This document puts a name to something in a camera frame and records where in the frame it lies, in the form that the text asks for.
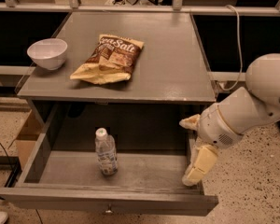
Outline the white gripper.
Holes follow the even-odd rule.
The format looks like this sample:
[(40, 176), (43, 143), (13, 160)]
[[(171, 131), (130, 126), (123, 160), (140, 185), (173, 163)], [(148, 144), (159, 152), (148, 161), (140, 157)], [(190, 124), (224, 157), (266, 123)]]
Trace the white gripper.
[(197, 131), (198, 136), (210, 144), (191, 149), (190, 164), (182, 177), (183, 184), (188, 187), (197, 185), (214, 167), (218, 158), (217, 147), (231, 147), (244, 137), (235, 133), (224, 121), (217, 103), (207, 107), (201, 115), (180, 120), (179, 125), (184, 129)]

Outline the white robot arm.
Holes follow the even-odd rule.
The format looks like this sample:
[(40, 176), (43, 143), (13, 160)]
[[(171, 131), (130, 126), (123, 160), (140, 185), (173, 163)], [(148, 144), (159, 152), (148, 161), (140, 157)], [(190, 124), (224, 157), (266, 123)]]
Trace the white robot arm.
[(202, 113), (182, 119), (179, 125), (203, 140), (191, 147), (190, 164), (182, 182), (194, 186), (213, 168), (218, 151), (240, 142), (258, 126), (280, 120), (280, 53), (258, 57), (245, 72), (245, 85)]

